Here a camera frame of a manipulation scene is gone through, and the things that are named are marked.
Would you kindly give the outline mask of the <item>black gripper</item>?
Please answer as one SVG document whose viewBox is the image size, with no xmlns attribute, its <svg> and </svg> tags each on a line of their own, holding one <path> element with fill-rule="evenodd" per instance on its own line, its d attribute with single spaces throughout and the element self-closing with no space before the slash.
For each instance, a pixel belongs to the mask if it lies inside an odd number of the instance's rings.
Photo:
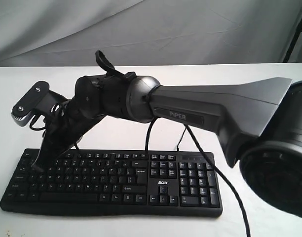
<svg viewBox="0 0 302 237">
<path fill-rule="evenodd" d="M 86 118 L 75 98 L 60 104 L 53 121 L 47 126 L 41 148 L 31 167 L 37 172 L 44 172 L 101 120 L 101 115 Z"/>
</svg>

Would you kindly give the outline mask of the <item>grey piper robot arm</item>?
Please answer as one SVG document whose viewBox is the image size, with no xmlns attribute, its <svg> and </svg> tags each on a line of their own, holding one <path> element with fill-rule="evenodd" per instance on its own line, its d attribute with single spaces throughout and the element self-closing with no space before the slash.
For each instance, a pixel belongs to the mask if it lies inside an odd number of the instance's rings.
<svg viewBox="0 0 302 237">
<path fill-rule="evenodd" d="M 239 164 L 258 197 L 302 218 L 302 81 L 163 86 L 134 72 L 106 73 L 79 78 L 70 100 L 48 94 L 37 171 L 106 116 L 141 123 L 164 118 L 215 133 L 228 166 Z"/>
</svg>

